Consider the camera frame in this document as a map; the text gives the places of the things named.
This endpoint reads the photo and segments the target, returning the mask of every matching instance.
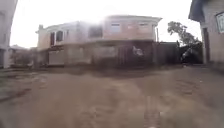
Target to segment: overcast sky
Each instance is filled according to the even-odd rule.
[[[188,20],[191,0],[18,0],[12,26],[11,45],[35,47],[35,31],[39,24],[54,24],[86,20],[97,22],[107,15],[129,14],[161,17],[159,38],[176,41],[167,33],[169,21],[179,21],[201,39],[199,24]]]

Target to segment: building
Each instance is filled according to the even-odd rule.
[[[200,22],[204,62],[224,66],[224,1],[193,0],[189,18]]]
[[[161,18],[114,15],[99,24],[73,22],[47,28],[39,26],[38,50],[66,44],[83,44],[100,40],[157,40],[156,27]]]
[[[9,42],[17,0],[0,0],[0,67],[9,67]]]
[[[177,62],[177,43],[159,43],[161,18],[116,15],[99,24],[39,26],[37,66],[134,66]]]

